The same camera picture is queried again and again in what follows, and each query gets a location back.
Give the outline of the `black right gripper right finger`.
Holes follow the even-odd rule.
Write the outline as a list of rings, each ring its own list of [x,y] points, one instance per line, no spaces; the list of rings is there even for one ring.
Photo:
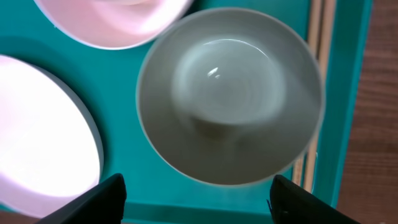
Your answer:
[[[279,174],[267,203],[275,224],[359,224]]]

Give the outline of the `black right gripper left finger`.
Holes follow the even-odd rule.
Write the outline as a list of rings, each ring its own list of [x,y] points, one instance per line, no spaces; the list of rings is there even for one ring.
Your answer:
[[[121,224],[127,199],[122,174],[114,174],[37,224]]]

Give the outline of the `grey-green bowl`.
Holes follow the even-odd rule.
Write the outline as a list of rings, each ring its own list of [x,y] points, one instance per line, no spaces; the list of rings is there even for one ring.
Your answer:
[[[305,153],[325,114],[307,43],[259,11],[219,7],[169,27],[139,72],[136,108],[155,152],[210,185],[262,182]]]

